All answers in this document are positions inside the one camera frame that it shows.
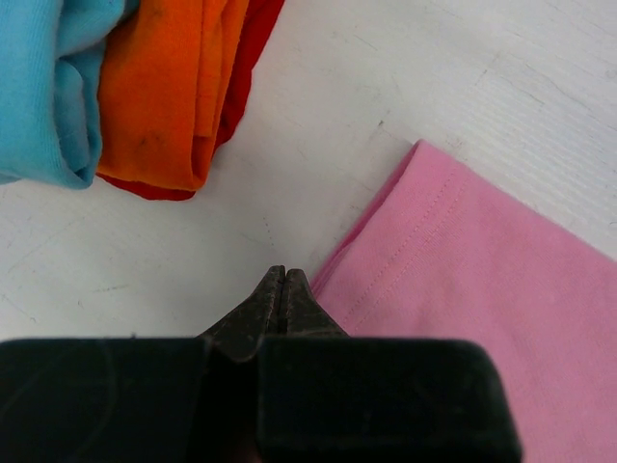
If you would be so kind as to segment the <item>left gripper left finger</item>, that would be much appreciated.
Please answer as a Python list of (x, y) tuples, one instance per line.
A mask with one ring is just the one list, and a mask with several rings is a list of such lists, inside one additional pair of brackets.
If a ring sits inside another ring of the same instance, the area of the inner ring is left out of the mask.
[(271, 266), (253, 292), (238, 306), (200, 334), (234, 362), (254, 356), (259, 340), (277, 332), (285, 282), (285, 267)]

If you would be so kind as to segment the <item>pink t shirt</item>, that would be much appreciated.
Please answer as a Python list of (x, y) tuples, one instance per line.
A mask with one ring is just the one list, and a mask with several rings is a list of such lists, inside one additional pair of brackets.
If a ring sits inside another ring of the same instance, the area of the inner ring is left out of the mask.
[(615, 262), (448, 154), (413, 146), (312, 291), (352, 335), (481, 344), (526, 461), (615, 460)]

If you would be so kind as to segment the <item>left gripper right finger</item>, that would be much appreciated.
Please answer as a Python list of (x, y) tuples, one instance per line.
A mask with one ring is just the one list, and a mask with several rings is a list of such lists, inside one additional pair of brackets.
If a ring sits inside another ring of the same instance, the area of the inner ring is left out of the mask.
[(279, 305), (279, 333), (300, 337), (347, 337), (317, 303), (301, 269), (290, 269), (285, 275)]

